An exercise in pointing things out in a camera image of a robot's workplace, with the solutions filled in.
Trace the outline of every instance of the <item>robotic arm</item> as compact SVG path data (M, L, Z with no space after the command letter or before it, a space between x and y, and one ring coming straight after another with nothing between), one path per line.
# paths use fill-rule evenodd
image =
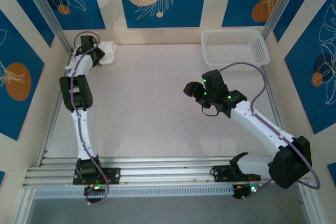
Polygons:
M230 161L230 166L224 168L230 181L243 181L241 178L244 175L247 177L249 174L256 174L271 178L282 188L288 188L309 172L310 169L302 157L290 146L294 145L311 165L310 144L307 139L303 136L295 138L279 129L251 106L242 93L237 90L229 91L218 70L207 72L202 78L205 87L199 82L190 82L184 93L194 97L202 109L209 109L213 105L218 112L223 112L242 124L271 154L271 157L248 153L237 155Z
M92 36L81 36L80 39L81 46L73 53L71 71L66 77L59 80L65 107L71 112L75 123L78 142L78 160L73 184L93 185L97 181L104 184L107 181L104 181L104 175L115 178L115 174L119 173L120 169L102 168L98 152L94 148L90 128L93 99L86 75L99 63L105 53L95 46L96 43ZM108 182L109 184L117 184L118 180L115 179L112 182L108 179Z

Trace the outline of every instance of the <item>white cloth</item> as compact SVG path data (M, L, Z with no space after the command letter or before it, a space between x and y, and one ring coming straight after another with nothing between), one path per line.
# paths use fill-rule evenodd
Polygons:
M99 61L99 63L102 65L112 64L116 58L115 50L117 49L117 45L112 41L101 41L99 48L105 53L104 57ZM76 48L72 53L71 62L65 67L66 70L72 69L75 66L75 54L77 49L78 48Z

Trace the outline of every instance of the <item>wire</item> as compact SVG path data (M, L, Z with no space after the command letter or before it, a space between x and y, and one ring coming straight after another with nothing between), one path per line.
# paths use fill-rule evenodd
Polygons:
M227 68L230 68L234 65L248 65L248 66L251 66L255 69L258 70L258 72L261 74L262 78L263 78L263 81L264 81L264 87L263 89L253 98L253 100L251 101L251 105L250 105L250 109L251 109L251 112L252 114L259 120L261 121L264 125L266 125L268 128L270 128L275 134L277 134L277 136L280 136L281 133L278 132L274 127L272 127L272 125L270 125L268 122L266 122L263 118L261 118L257 113L254 113L254 103L256 102L256 100L261 96L261 94L266 90L266 84L267 84L267 80L266 80L266 76L264 75L264 73L258 68L256 67L255 65L251 64L251 63L247 63L247 62L236 62L236 63L233 63L233 64L230 64L230 65L227 65L225 66L224 68L220 69L219 71L223 71L223 70L226 70ZM315 190L318 190L321 188L321 183L320 183L320 179L317 175L317 173L315 172L315 170L313 169L313 167L309 164L308 160L303 156L303 154L288 140L286 139L285 137L282 137L281 140L285 141L298 155L299 157L302 159L302 161L304 162L304 164L309 168L309 171L311 171L315 181L316 181L316 186L312 186L312 185L309 185L305 182L302 182L302 181L299 181L298 180L298 183L304 185L304 186L307 186L309 188L312 188L312 189L315 189ZM261 189L265 188L267 185L269 185L269 183L272 181L272 179L270 179L269 181L267 181L266 183L264 183L261 187L259 187L259 189L256 191L260 191Z
M85 150L85 152L88 154L88 156L90 157L90 159L91 159L91 161L93 162L93 164L94 164L94 166L98 169L98 171L100 172L100 174L102 175L102 177L104 178L104 180L105 180L105 182L106 182L106 186L107 186L107 188L106 188L106 193L105 193L105 195L104 195L104 197L100 200L100 201L98 201L98 202L90 202L89 201L89 194L87 194L86 195L86 201L87 201L87 203L88 204L97 204L97 203L99 203L99 202L102 202L104 199L106 199L107 198L107 196L108 196L108 193L109 193L109 181L108 181L108 179L107 179L107 177L106 177L106 175L105 175L105 173L103 172L103 170L102 170L102 168L97 164L97 162L95 161L95 159L91 156L91 153L89 152L89 150L87 149L87 147L86 147L86 145L85 145L85 142L84 142L84 140L83 140L83 136L82 136L82 131L81 131L81 125L80 125L80 114L79 114L79 112L78 112L78 109L76 108L76 106L75 106L75 102L74 102L74 85L73 85L73 78L75 77L75 74L76 74L76 70L77 70L77 68L78 68L78 66L79 66L79 63L81 62L81 60L84 58L84 56L85 55L87 55L88 53L90 53L90 52L92 52L93 50L95 50L96 48L98 48L98 46L99 46L99 44L100 44L100 38L99 38L99 36L96 34L96 33L94 33L94 32L92 32L92 31L82 31L81 33L79 33L78 35L76 35L76 37L75 37L75 39L73 40L73 43L74 43L74 47L76 48L76 40L77 40L77 38L80 36L80 35L82 35L82 34L85 34L85 33L89 33L89 34L94 34L96 37L97 37L97 39L98 39L98 41L97 41L97 44L94 46L94 47L92 47L91 49L89 49L89 50L87 50L86 52L84 52L83 54L82 54L82 56L79 58L79 60L77 61L77 63L76 63L76 65L75 65L75 67L74 67L74 69L73 69L73 73L72 73L72 75L71 75L71 78L70 78L70 100L71 100L71 105L72 105L72 107L74 108L74 110L75 110L75 112L76 112L76 114L77 114L77 118L78 118L78 133L79 133L79 138L80 138L80 141L81 141L81 143L83 144L83 149Z
M219 111L217 111L217 114L215 114L215 115L208 115L208 114L205 114L206 116L218 116L219 115Z

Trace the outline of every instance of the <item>white basket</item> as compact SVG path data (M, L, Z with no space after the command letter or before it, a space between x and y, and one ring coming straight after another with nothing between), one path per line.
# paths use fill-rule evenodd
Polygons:
M203 31L202 51L209 70L220 69L235 62L248 62L257 67L269 63L265 41L258 30L223 29ZM236 65L227 70L254 70Z

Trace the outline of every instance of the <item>white table surface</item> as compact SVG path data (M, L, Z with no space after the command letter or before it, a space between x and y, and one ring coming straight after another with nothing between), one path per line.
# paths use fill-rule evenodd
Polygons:
M99 156L268 155L242 125L224 114L203 115L195 99L183 93L188 82L202 82L207 71L200 45L118 46L113 64L87 75ZM263 87L256 70L222 75L229 90L239 90L249 100ZM266 92L255 107L274 122ZM77 157L74 123L63 103L45 156Z

